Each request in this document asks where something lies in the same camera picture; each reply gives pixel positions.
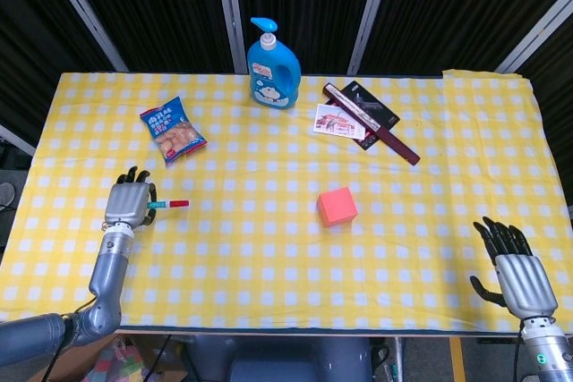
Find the chips bag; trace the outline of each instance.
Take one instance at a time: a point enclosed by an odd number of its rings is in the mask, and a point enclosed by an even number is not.
[[[205,138],[187,119],[180,98],[174,98],[163,106],[145,111],[140,114],[140,118],[147,124],[151,137],[159,145],[166,165],[181,154],[194,152],[207,145]]]

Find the bottle label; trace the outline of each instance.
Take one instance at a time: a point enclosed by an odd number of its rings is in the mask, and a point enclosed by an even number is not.
[[[257,100],[265,105],[282,107],[288,104],[288,98],[282,97],[277,89],[269,85],[269,82],[256,81],[253,94]]]
[[[263,66],[262,64],[258,63],[253,63],[252,71],[259,75],[262,75],[264,78],[267,78],[268,80],[272,80],[272,72],[270,71],[270,68],[267,66]]]

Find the white card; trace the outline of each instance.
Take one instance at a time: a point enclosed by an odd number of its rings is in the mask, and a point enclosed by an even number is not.
[[[314,131],[350,139],[364,139],[366,130],[338,106],[318,105],[314,117]]]

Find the metal pole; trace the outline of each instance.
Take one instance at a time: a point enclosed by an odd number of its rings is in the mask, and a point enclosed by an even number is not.
[[[513,73],[527,61],[547,38],[573,13],[573,0],[557,0],[521,42],[501,62],[495,72]]]
[[[36,149],[32,147],[27,141],[15,135],[0,124],[0,136],[12,143],[16,148],[21,149],[29,156],[34,157]]]
[[[247,73],[239,0],[221,0],[235,73]]]
[[[378,13],[380,1],[381,0],[366,0],[362,20],[360,21],[360,27],[358,28],[358,34],[356,35],[355,47],[352,51],[352,56],[350,57],[348,71],[346,72],[347,75],[354,76],[358,73],[358,69],[360,68],[360,63],[362,62],[362,57],[364,55],[364,50],[366,49],[366,44],[370,38],[372,25],[374,24],[376,14]]]
[[[104,26],[99,21],[96,14],[91,9],[88,0],[69,0],[73,8],[80,15],[81,20],[86,25],[94,39],[99,44],[109,62],[114,66],[117,72],[129,72],[124,60],[119,55],[117,48],[111,38],[107,35]]]
[[[396,346],[396,367],[398,368],[398,382],[404,382],[404,340],[402,337],[394,337]]]

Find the cartoon character label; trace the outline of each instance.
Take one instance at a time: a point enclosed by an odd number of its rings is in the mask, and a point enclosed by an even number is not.
[[[262,87],[254,91],[257,100],[265,105],[286,106],[288,98],[280,98],[280,93],[273,87]]]
[[[269,80],[272,80],[272,72],[270,71],[270,68],[267,66],[263,66],[262,64],[258,64],[258,63],[253,63],[252,64],[252,70],[255,73],[258,73],[259,75],[264,76],[265,78],[268,78]]]

